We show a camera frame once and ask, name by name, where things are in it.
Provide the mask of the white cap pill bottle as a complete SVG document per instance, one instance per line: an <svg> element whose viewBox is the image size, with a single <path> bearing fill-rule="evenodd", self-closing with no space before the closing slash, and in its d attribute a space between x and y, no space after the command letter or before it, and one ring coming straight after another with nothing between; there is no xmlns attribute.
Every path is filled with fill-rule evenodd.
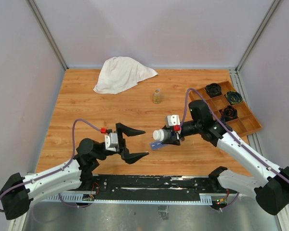
<svg viewBox="0 0 289 231"><path fill-rule="evenodd" d="M165 141L171 137L171 131L169 129L159 129L153 132L153 139L156 141Z"/></svg>

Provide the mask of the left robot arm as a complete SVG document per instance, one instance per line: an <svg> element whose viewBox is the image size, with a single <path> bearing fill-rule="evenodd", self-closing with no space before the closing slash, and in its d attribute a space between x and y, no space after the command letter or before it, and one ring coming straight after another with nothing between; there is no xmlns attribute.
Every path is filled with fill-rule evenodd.
<svg viewBox="0 0 289 231"><path fill-rule="evenodd" d="M99 161L119 154L127 164L133 164L149 153L130 153L123 138L145 134L143 130L116 123L116 129L101 128L104 142L84 138L79 145L72 145L71 158L40 173L12 174L0 190L0 212L7 220L16 219L26 213L30 206L55 194L81 188L89 190L93 186L92 172Z"/></svg>

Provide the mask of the blue weekly pill organizer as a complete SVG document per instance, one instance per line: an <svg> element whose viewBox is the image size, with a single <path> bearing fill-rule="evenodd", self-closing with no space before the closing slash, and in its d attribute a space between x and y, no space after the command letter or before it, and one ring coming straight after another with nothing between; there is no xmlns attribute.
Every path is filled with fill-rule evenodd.
<svg viewBox="0 0 289 231"><path fill-rule="evenodd" d="M167 144L162 144L162 142L160 142L160 141L155 141L155 142L150 143L150 148L152 151L161 149L161 148L166 147L166 146L167 146Z"/></svg>

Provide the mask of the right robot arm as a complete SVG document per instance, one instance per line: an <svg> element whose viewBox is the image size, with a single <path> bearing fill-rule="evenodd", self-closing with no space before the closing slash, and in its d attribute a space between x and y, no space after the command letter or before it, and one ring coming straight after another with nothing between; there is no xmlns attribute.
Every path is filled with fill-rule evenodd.
<svg viewBox="0 0 289 231"><path fill-rule="evenodd" d="M191 121L184 122L178 115L169 115L166 125L154 131L153 138L162 144L180 145L185 137L199 134L203 140L231 155L251 174L247 177L219 167L209 175L209 188L213 192L230 189L247 195L270 215L277 215L289 204L289 167L281 168L269 161L245 143L231 127L213 119L205 101L192 101L186 108L191 113Z"/></svg>

